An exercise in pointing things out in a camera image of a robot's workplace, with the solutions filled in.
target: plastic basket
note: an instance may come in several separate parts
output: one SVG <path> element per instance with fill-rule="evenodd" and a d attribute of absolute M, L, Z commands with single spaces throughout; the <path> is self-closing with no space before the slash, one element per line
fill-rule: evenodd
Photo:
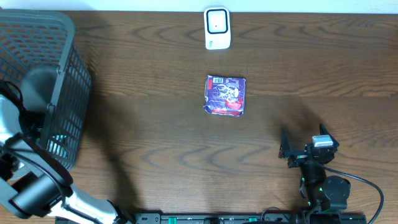
<path fill-rule="evenodd" d="M 74 36 L 72 20 L 62 13 L 0 10 L 0 78 L 19 86 L 34 68 L 57 71 L 40 145 L 67 169 L 76 162 L 91 90 Z"/>

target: purple wrapper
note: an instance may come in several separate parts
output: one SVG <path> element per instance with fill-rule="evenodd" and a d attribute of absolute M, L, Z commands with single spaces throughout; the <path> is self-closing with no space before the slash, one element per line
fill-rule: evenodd
<path fill-rule="evenodd" d="M 211 114 L 241 116 L 244 112 L 246 79 L 207 76 L 205 111 Z"/>

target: black wire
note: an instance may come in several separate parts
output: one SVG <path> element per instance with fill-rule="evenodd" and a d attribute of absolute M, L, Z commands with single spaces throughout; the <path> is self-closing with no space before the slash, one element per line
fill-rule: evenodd
<path fill-rule="evenodd" d="M 279 209 L 278 207 L 269 207 L 269 208 L 265 209 L 265 210 L 263 211 L 263 213 L 261 214 L 261 220 L 262 220 L 262 221 L 265 221 L 265 220 L 264 220 L 264 219 L 265 219 L 264 215 L 266 215 L 266 213 L 267 213 L 269 210 L 271 210 L 271 209 L 276 209 L 276 210 L 280 211 L 280 209 Z M 287 221 L 289 221 L 289 219 L 287 218 L 287 216 L 286 216 L 285 214 L 283 214 L 283 213 L 281 213 L 281 214 L 286 218 Z"/>
<path fill-rule="evenodd" d="M 334 170 L 334 169 L 325 167 L 324 165 L 320 164 L 320 163 L 317 162 L 316 160 L 314 160 L 314 162 L 315 162 L 315 164 L 316 164 L 318 167 L 321 167 L 321 168 L 323 168 L 323 169 L 325 169 L 325 170 L 327 170 L 327 171 L 334 172 L 334 173 L 339 174 L 339 175 L 344 175 L 344 176 L 346 176 L 346 177 L 351 177 L 352 179 L 356 179 L 356 180 L 359 180 L 359 181 L 361 181 L 361 182 L 364 182 L 365 184 L 369 184 L 370 186 L 374 187 L 374 188 L 379 192 L 379 194 L 380 194 L 380 204 L 379 204 L 379 208 L 377 209 L 377 211 L 376 211 L 376 213 L 374 214 L 374 216 L 372 217 L 372 219 L 368 222 L 368 224 L 372 224 L 372 223 L 376 220 L 377 216 L 379 216 L 379 214 L 380 214 L 380 212 L 381 212 L 381 210 L 382 210 L 382 208 L 383 208 L 383 204 L 384 204 L 384 194 L 383 194 L 383 191 L 380 189 L 380 187 L 377 186 L 376 184 L 374 184 L 374 183 L 368 181 L 368 180 L 365 180 L 365 179 L 363 179 L 363 178 L 357 177 L 357 176 L 355 176 L 355 175 L 347 174 L 347 173 L 344 173 L 344 172 L 341 172 L 341 171 L 338 171 L 338 170 Z"/>
<path fill-rule="evenodd" d="M 62 204 L 61 207 L 65 208 L 65 201 L 66 201 L 66 196 L 63 193 L 63 190 L 61 189 L 61 184 L 57 181 L 57 179 L 48 171 L 46 170 L 44 167 L 42 167 L 40 164 L 36 163 L 35 161 L 22 156 L 18 153 L 15 152 L 29 152 L 29 153 L 35 153 L 34 151 L 30 151 L 30 150 L 25 150 L 25 149 L 8 149 L 6 147 L 0 147 L 0 150 L 5 151 L 6 153 L 20 159 L 20 160 L 24 160 L 27 161 L 28 163 L 32 164 L 34 167 L 38 168 L 39 170 L 41 170 L 44 174 L 46 174 L 51 180 L 52 182 L 54 182 L 55 186 L 57 187 L 58 191 L 61 194 L 61 198 L 62 198 Z"/>
<path fill-rule="evenodd" d="M 17 86 L 17 85 L 13 84 L 13 83 L 12 83 L 12 82 L 10 82 L 10 81 L 5 81 L 5 84 L 9 84 L 9 85 L 11 85 L 12 87 L 14 87 L 16 90 L 18 90 L 18 92 L 19 92 L 19 100 L 20 100 L 21 102 L 23 102 L 23 101 L 24 101 L 24 99 L 23 99 L 23 97 L 22 97 L 22 92 L 21 92 L 21 89 L 20 89 L 20 88 L 18 88 L 18 86 Z"/>

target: white wall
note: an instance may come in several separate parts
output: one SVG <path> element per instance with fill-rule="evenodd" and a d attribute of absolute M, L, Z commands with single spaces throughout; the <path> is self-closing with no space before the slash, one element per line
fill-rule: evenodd
<path fill-rule="evenodd" d="M 4 9 L 204 11 L 225 6 L 231 12 L 340 12 L 398 14 L 398 0 L 1 0 Z"/>

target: basket mesh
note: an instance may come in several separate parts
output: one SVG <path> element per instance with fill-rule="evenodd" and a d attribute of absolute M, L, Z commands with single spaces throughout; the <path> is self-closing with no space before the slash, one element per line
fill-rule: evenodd
<path fill-rule="evenodd" d="M 90 88 L 90 76 L 73 45 L 47 144 L 47 150 L 67 169 L 76 161 Z"/>
<path fill-rule="evenodd" d="M 59 22 L 50 25 L 0 22 L 1 78 L 19 85 L 28 69 L 57 67 L 68 32 Z"/>

